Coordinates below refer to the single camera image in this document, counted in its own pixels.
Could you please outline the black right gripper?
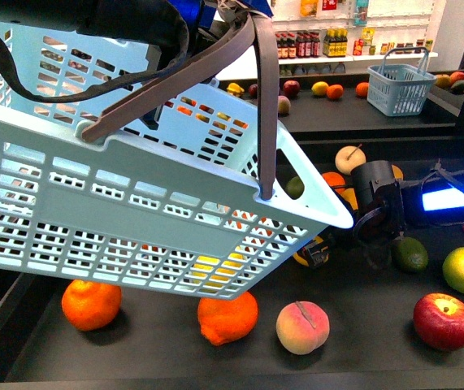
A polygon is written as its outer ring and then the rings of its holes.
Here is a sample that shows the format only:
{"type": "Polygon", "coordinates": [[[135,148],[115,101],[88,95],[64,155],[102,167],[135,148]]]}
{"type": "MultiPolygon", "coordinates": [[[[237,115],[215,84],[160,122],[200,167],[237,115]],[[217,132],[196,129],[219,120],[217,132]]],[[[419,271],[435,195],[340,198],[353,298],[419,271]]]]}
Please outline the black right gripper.
{"type": "MultiPolygon", "coordinates": [[[[363,163],[351,171],[358,204],[353,235],[363,245],[384,245],[404,230],[401,188],[392,165],[386,160],[363,163]]],[[[302,258],[310,269],[324,266],[336,243],[332,234],[316,236],[302,247],[302,258]]]]}

